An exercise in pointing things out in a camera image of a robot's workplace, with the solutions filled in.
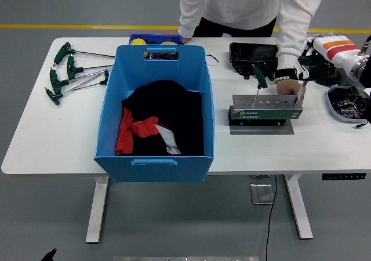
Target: blue plastic bin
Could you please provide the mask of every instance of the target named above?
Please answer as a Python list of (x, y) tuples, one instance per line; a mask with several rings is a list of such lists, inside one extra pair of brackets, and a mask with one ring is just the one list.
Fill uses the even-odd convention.
[[(148, 60), (143, 54), (179, 53), (178, 60)], [(170, 79), (202, 96), (202, 156), (136, 157), (115, 155), (121, 100), (139, 86)], [(192, 45), (123, 45), (116, 52), (101, 111), (94, 160), (115, 182), (202, 182), (214, 159), (214, 107), (205, 50)]]
[(151, 41), (156, 42), (156, 44), (160, 45), (163, 42), (182, 42), (183, 37), (180, 35), (155, 35), (155, 34), (131, 34), (129, 39), (129, 44), (134, 39), (147, 39), (148, 43)]

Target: white sweater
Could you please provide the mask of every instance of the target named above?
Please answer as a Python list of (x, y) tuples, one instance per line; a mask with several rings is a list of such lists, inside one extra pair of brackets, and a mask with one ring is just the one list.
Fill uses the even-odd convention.
[(278, 18), (278, 69), (294, 67), (321, 0), (180, 0), (179, 34), (191, 38), (201, 16), (251, 30)]

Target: bin handle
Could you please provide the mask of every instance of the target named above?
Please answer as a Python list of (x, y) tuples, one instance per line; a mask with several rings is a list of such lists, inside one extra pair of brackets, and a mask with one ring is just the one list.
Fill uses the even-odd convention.
[(171, 165), (178, 165), (177, 161), (174, 161), (173, 159), (133, 159), (131, 161), (132, 165), (147, 165), (147, 164), (171, 164)]
[(176, 48), (147, 48), (148, 53), (176, 53)]

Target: white table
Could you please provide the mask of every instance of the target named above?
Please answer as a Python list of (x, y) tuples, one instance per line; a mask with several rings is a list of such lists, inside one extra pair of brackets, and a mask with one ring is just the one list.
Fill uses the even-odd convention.
[[(129, 38), (59, 38), (46, 56), (38, 79), (24, 109), (2, 164), (12, 176), (72, 175), (89, 176), (96, 181), (86, 242), (99, 242), (108, 176), (96, 164), (97, 129), (104, 97), (104, 86), (70, 92), (56, 106), (46, 95), (51, 89), (49, 70), (62, 45), (114, 55), (117, 46)], [(298, 178), (303, 173), (354, 173), (371, 171), (371, 127), (353, 129), (353, 124), (339, 121), (326, 105), (328, 88), (310, 82), (307, 85), (303, 113), (293, 119), (294, 135), (231, 135), (228, 109), (232, 95), (254, 95), (257, 81), (244, 80), (229, 62), (231, 42), (275, 43), (274, 38), (195, 38), (190, 45), (201, 45), (206, 54), (220, 63), (209, 66), (215, 110), (214, 161), (209, 175), (284, 174), (299, 237), (312, 238), (310, 224), (301, 197)], [(111, 64), (113, 60), (74, 56), (76, 67)], [(67, 57), (56, 66), (59, 79), (66, 79)], [(275, 95), (275, 85), (268, 83), (260, 95)]]

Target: table leg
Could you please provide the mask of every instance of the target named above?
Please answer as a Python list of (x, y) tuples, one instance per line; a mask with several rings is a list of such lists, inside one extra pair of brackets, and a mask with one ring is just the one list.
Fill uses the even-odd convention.
[(294, 212), (297, 231), (301, 240), (313, 239), (311, 226), (309, 224), (307, 211), (301, 196), (299, 183), (297, 182), (301, 174), (285, 175), (288, 187), (291, 206)]
[(86, 235), (86, 243), (97, 244), (100, 238), (100, 229), (102, 225), (104, 203), (106, 201), (106, 193), (109, 177), (95, 177), (96, 185), (90, 213), (88, 233)]

